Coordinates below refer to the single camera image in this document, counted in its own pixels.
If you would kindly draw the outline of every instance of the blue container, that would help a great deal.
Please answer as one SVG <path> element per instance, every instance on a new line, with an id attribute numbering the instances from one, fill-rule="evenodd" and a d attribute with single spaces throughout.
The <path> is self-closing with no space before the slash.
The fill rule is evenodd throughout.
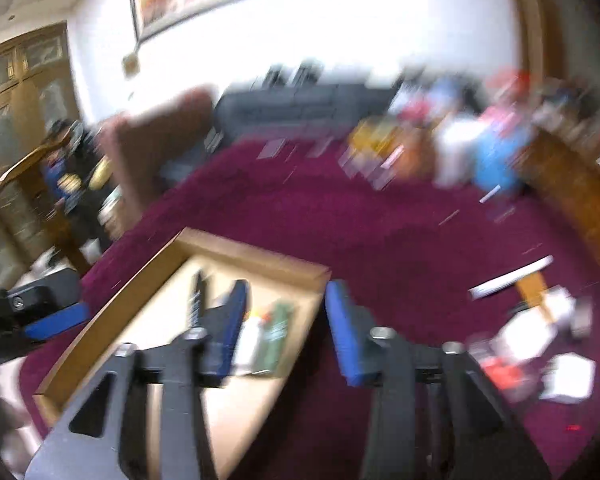
<path id="1" fill-rule="evenodd" d="M 475 154 L 474 183 L 484 192 L 500 186 L 501 191 L 516 192 L 522 182 L 512 167 L 515 157 L 531 139 L 530 130 L 519 126 L 506 136 L 487 128 L 480 136 Z"/>

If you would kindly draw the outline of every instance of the green bottle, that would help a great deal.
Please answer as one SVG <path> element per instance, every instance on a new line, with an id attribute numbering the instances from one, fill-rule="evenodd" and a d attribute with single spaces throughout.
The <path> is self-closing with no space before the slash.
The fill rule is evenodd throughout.
<path id="1" fill-rule="evenodd" d="M 285 345 L 290 311 L 290 305 L 282 301 L 277 302 L 273 307 L 269 322 L 265 327 L 262 342 L 260 343 L 253 374 L 275 374 L 280 354 L 282 354 L 282 349 Z"/>

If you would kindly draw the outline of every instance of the cardboard tray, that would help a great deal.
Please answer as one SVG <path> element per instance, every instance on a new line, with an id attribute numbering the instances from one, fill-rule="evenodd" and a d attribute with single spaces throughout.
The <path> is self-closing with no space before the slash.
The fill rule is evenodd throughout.
<path id="1" fill-rule="evenodd" d="M 294 306 L 288 336 L 273 377 L 230 377 L 204 391 L 209 442 L 219 478 L 229 476 L 273 407 L 322 303 L 326 267 L 185 229 L 172 239 L 80 332 L 44 379 L 34 399 L 52 426 L 71 396 L 122 342 L 139 349 L 168 343 L 186 329 L 187 300 L 199 269 L 210 277 L 208 296 L 228 292 L 234 280 L 250 282 L 250 304 L 284 300 Z M 159 394 L 149 391 L 149 398 Z M 148 425 L 159 427 L 159 406 Z M 158 431 L 148 428 L 150 477 L 157 468 Z"/>

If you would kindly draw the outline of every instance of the screw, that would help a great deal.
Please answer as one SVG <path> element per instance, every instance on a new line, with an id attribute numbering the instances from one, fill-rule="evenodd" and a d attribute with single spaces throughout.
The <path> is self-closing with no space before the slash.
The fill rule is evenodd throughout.
<path id="1" fill-rule="evenodd" d="M 206 328 L 204 328 L 203 326 L 197 326 L 197 327 L 190 329 L 184 335 L 184 339 L 188 339 L 188 340 L 204 339 L 206 337 L 206 335 L 207 335 Z"/>
<path id="2" fill-rule="evenodd" d="M 458 341 L 447 341 L 442 345 L 442 351 L 449 355 L 461 354 L 464 352 L 464 345 Z"/>
<path id="3" fill-rule="evenodd" d="M 138 345 L 133 343 L 122 343 L 116 350 L 117 357 L 128 357 L 133 352 L 138 350 Z"/>
<path id="4" fill-rule="evenodd" d="M 395 337 L 395 330 L 388 326 L 375 326 L 369 331 L 371 339 L 384 340 L 393 339 Z"/>

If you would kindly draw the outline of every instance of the wooden chair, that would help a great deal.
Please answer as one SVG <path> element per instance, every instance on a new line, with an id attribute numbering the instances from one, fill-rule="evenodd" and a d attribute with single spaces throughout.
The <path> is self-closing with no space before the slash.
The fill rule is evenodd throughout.
<path id="1" fill-rule="evenodd" d="M 75 270 L 83 276 L 91 269 L 91 265 L 80 252 L 80 245 L 74 239 L 71 224 L 64 212 L 60 208 L 56 208 L 55 200 L 49 193 L 40 169 L 42 161 L 55 150 L 66 146 L 70 139 L 71 133 L 67 132 L 58 142 L 36 148 L 9 168 L 0 177 L 0 193 L 6 186 L 16 182 L 20 186 L 28 205 L 40 220 L 50 244 L 67 257 Z M 13 245 L 19 259 L 26 267 L 30 268 L 33 264 L 33 258 L 16 236 L 1 209 L 0 228 Z"/>

